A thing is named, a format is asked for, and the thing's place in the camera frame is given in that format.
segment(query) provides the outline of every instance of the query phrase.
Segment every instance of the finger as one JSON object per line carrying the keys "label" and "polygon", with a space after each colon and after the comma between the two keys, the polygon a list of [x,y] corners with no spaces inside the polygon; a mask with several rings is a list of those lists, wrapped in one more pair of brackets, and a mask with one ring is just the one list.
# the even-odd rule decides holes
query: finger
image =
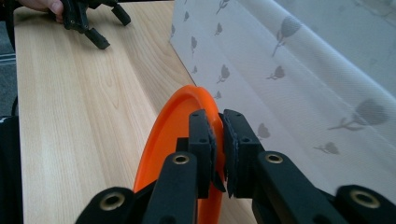
{"label": "finger", "polygon": [[62,15],[64,12],[64,4],[60,0],[49,0],[47,6],[55,15]]}
{"label": "finger", "polygon": [[62,15],[55,15],[55,20],[59,23],[64,23],[64,17]]}
{"label": "finger", "polygon": [[38,11],[47,10],[47,6],[43,4],[41,1],[19,0],[19,2],[21,3],[21,5],[25,7],[29,7],[34,10],[38,10]]}

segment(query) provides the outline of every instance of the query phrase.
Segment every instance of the wooden table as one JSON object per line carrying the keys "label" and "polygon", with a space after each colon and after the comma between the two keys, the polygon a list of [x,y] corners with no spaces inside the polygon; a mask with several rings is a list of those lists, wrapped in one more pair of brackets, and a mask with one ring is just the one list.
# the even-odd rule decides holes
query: wooden table
{"label": "wooden table", "polygon": [[[90,199],[131,188],[168,98],[192,84],[168,38],[173,2],[89,10],[111,46],[97,49],[43,13],[15,12],[25,223],[74,223]],[[224,194],[219,223],[255,223],[247,200]]]}

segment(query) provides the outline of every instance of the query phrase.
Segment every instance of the human hand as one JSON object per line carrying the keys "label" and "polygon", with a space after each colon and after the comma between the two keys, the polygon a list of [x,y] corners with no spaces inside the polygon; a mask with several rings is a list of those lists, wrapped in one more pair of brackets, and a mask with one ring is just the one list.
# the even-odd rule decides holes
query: human hand
{"label": "human hand", "polygon": [[51,10],[55,14],[57,22],[62,23],[64,12],[64,4],[61,0],[18,0],[21,5],[29,7],[37,11],[48,11]]}

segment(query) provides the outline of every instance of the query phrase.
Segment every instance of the curtain print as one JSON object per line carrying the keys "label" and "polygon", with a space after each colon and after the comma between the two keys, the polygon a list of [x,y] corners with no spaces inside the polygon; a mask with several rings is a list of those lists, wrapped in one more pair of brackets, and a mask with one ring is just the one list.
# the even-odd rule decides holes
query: curtain print
{"label": "curtain print", "polygon": [[192,52],[192,57],[194,57],[194,52],[195,52],[195,48],[197,47],[198,42],[195,39],[194,36],[191,37],[191,52]]}
{"label": "curtain print", "polygon": [[385,108],[378,105],[373,99],[363,101],[356,107],[355,113],[352,115],[352,120],[347,121],[347,118],[342,118],[338,126],[329,128],[347,129],[350,131],[359,131],[364,129],[364,126],[373,126],[387,122],[389,119]]}
{"label": "curtain print", "polygon": [[175,31],[176,31],[175,25],[172,24],[171,38],[175,35]]}
{"label": "curtain print", "polygon": [[277,80],[285,76],[285,71],[282,66],[278,66],[273,74],[269,76],[267,79]]}
{"label": "curtain print", "polygon": [[314,147],[314,149],[321,150],[322,152],[325,152],[327,154],[334,154],[334,155],[340,154],[338,148],[335,146],[333,142],[329,142],[324,146]]}
{"label": "curtain print", "polygon": [[388,49],[387,60],[396,53],[396,38],[393,39],[393,44]]}
{"label": "curtain print", "polygon": [[213,96],[214,99],[221,99],[221,93],[220,91],[216,92],[216,95]]}
{"label": "curtain print", "polygon": [[198,72],[198,68],[197,68],[197,66],[195,65],[194,66],[194,68],[192,69],[192,71],[191,71],[193,74],[197,74],[197,72]]}
{"label": "curtain print", "polygon": [[216,12],[216,15],[219,14],[219,12],[221,11],[222,8],[227,7],[228,2],[230,2],[230,0],[221,0],[219,2],[219,10]]}
{"label": "curtain print", "polygon": [[383,18],[392,25],[396,25],[396,18],[394,14],[396,9],[394,8],[396,3],[394,0],[354,0],[355,6],[363,6],[369,10],[373,15]]}
{"label": "curtain print", "polygon": [[186,11],[186,13],[184,13],[184,21],[188,20],[190,17],[190,14],[188,11]]}
{"label": "curtain print", "polygon": [[292,16],[288,16],[282,21],[280,30],[276,34],[277,44],[272,54],[273,57],[275,56],[277,49],[286,44],[284,38],[294,35],[300,28],[301,23]]}
{"label": "curtain print", "polygon": [[270,132],[268,131],[268,129],[265,127],[264,123],[261,123],[259,125],[259,128],[257,130],[257,137],[259,138],[259,140],[261,141],[264,138],[269,138],[271,136]]}
{"label": "curtain print", "polygon": [[224,64],[221,67],[221,75],[219,76],[219,81],[217,83],[220,82],[225,82],[225,80],[230,76],[230,71],[228,70],[228,67]]}
{"label": "curtain print", "polygon": [[218,28],[216,29],[215,35],[219,35],[219,34],[221,34],[221,32],[222,32],[222,27],[221,27],[221,24],[218,23]]}

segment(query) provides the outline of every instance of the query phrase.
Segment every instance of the sheer curtain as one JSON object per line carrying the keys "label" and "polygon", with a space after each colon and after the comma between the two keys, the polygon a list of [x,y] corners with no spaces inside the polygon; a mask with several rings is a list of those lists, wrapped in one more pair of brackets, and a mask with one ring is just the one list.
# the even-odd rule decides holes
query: sheer curtain
{"label": "sheer curtain", "polygon": [[396,1],[176,0],[170,37],[219,110],[320,189],[396,203]]}

